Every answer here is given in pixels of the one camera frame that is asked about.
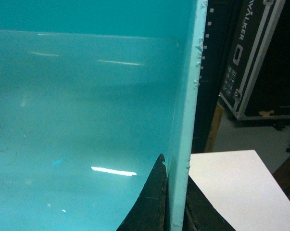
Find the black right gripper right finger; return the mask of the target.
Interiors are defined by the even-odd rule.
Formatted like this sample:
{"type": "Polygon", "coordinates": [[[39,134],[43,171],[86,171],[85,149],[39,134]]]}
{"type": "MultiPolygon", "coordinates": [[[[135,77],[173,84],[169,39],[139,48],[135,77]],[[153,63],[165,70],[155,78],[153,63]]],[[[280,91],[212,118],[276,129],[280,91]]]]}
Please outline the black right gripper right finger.
{"type": "Polygon", "coordinates": [[[200,188],[188,178],[184,212],[186,231],[233,231],[234,228],[217,212],[200,188]]]}

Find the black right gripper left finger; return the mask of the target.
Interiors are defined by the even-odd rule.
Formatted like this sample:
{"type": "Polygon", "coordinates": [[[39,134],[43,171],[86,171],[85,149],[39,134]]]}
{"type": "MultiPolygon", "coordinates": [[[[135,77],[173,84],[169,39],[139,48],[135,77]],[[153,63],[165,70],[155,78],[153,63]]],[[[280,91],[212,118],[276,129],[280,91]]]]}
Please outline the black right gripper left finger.
{"type": "Polygon", "coordinates": [[[118,231],[163,231],[167,175],[160,154],[135,204],[117,228],[118,231]]]}

